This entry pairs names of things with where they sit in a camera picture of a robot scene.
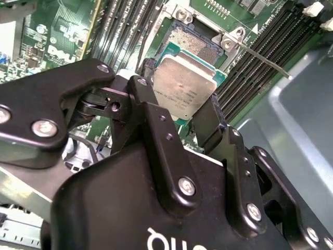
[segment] motherboard chip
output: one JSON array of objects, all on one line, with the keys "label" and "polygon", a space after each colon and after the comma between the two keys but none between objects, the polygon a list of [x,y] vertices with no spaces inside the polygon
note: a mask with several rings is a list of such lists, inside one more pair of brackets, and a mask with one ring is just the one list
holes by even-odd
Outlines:
[{"label": "motherboard chip", "polygon": [[154,92],[171,115],[189,120],[225,78],[219,70],[169,43],[157,62]]},{"label": "motherboard chip", "polygon": [[248,8],[250,7],[250,5],[252,4],[253,0],[242,0],[240,2],[240,5],[241,6],[244,6],[245,8]]},{"label": "motherboard chip", "polygon": [[255,1],[249,8],[250,12],[255,16],[259,15],[260,12],[266,7],[266,3],[263,0]]}]

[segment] metal screw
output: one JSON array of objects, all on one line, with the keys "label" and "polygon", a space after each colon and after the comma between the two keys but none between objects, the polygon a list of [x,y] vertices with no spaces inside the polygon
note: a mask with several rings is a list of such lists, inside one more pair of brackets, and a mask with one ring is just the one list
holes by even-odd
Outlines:
[{"label": "metal screw", "polygon": [[120,103],[114,102],[114,103],[111,104],[112,112],[117,112],[119,110],[119,108],[120,108]]},{"label": "metal screw", "polygon": [[255,206],[255,204],[249,203],[247,205],[247,208],[248,208],[249,215],[251,216],[251,218],[253,220],[261,221],[261,213],[260,213],[259,209]]},{"label": "metal screw", "polygon": [[223,46],[224,46],[225,49],[228,49],[231,46],[231,42],[230,41],[224,41]]},{"label": "metal screw", "polygon": [[236,129],[233,129],[233,133],[234,133],[236,136],[240,136],[239,132],[238,132]]},{"label": "metal screw", "polygon": [[98,65],[97,69],[99,69],[100,71],[103,71],[104,73],[109,73],[110,72],[108,66],[106,66],[104,64]]},{"label": "metal screw", "polygon": [[137,79],[137,81],[138,81],[139,83],[141,83],[142,85],[147,86],[147,82],[146,82],[145,79],[143,79],[143,78],[139,78],[139,79]]},{"label": "metal screw", "polygon": [[58,132],[57,126],[50,121],[40,120],[32,125],[32,132],[39,137],[52,137]]},{"label": "metal screw", "polygon": [[194,184],[188,178],[180,178],[178,181],[178,186],[183,194],[187,196],[192,196],[196,192]]},{"label": "metal screw", "polygon": [[262,150],[261,148],[259,149],[259,153],[263,156],[266,157],[266,152],[264,150]]},{"label": "metal screw", "polygon": [[313,240],[314,242],[319,242],[319,238],[318,238],[316,231],[314,231],[310,227],[308,227],[306,230],[307,230],[308,235],[310,236],[311,240]]},{"label": "metal screw", "polygon": [[10,120],[10,112],[0,107],[0,124]]},{"label": "metal screw", "polygon": [[324,238],[324,241],[329,249],[333,250],[333,242],[329,238]]},{"label": "metal screw", "polygon": [[182,9],[179,9],[177,12],[176,12],[176,18],[179,20],[179,21],[184,21],[187,17],[187,13],[185,10],[182,10]]},{"label": "metal screw", "polygon": [[172,136],[172,134],[167,134],[166,135],[167,137],[166,137],[166,139],[168,140],[168,141],[171,141],[172,139],[173,139],[173,136]]},{"label": "metal screw", "polygon": [[165,117],[165,116],[162,116],[162,115],[160,115],[160,120],[161,120],[161,121],[165,121],[165,120],[166,120],[166,117]]}]

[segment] black plastic bracket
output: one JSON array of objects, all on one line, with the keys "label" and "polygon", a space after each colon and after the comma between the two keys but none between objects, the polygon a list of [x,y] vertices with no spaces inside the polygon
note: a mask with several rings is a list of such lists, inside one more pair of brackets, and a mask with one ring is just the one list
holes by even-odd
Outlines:
[{"label": "black plastic bracket", "polygon": [[260,147],[251,148],[249,153],[260,177],[265,212],[275,225],[280,225],[281,233],[291,247],[328,249],[324,238],[329,238],[329,233],[270,154]]},{"label": "black plastic bracket", "polygon": [[[264,233],[267,222],[253,159],[241,134],[227,126],[215,95],[195,113],[193,123],[198,145],[226,167],[226,216],[230,225],[246,238]],[[251,209],[261,215],[259,219],[251,217]]]},{"label": "black plastic bracket", "polygon": [[[202,191],[191,167],[169,111],[158,106],[151,83],[131,77],[127,85],[132,101],[132,116],[112,146],[112,153],[142,138],[163,208],[176,217],[194,211],[202,202]],[[178,182],[186,178],[195,188],[184,194]]]},{"label": "black plastic bracket", "polygon": [[[83,60],[1,84],[0,106],[11,118],[0,124],[0,161],[27,168],[55,165],[81,95],[114,79],[113,70],[102,65],[97,59]],[[39,120],[53,123],[57,133],[49,138],[34,134],[32,125]]]},{"label": "black plastic bracket", "polygon": [[[208,156],[221,161],[226,167],[226,213],[229,223],[239,234],[251,238],[264,233],[267,227],[254,161],[237,130],[227,127],[221,135],[221,141]],[[251,217],[253,205],[259,210],[260,220]]]}]

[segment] cable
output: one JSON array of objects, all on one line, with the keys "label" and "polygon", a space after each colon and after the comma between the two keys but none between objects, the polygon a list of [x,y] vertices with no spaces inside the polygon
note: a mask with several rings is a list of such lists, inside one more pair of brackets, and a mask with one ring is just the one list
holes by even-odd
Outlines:
[{"label": "cable", "polygon": [[82,142],[84,145],[86,145],[89,148],[90,154],[92,156],[93,163],[95,164],[95,163],[98,162],[98,159],[97,159],[97,156],[96,156],[96,153],[95,153],[95,149],[89,141],[87,141],[85,138],[73,135],[71,133],[69,134],[69,137],[71,137],[73,140],[76,140],[78,142]]},{"label": "cable", "polygon": [[102,154],[101,150],[98,151],[98,154],[100,155],[100,157],[102,157],[102,159],[105,159],[105,155]]},{"label": "cable", "polygon": [[67,153],[66,157],[63,159],[64,161],[68,161],[76,155],[76,152],[78,150],[78,142],[73,140],[73,146],[73,151]]}]

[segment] green circuit board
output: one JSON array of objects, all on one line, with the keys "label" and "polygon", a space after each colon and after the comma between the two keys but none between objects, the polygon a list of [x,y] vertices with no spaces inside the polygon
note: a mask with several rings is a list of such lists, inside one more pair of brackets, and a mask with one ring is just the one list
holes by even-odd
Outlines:
[{"label": "green circuit board", "polygon": [[1,54],[0,83],[89,56],[106,0],[40,0],[25,17],[19,58]]}]

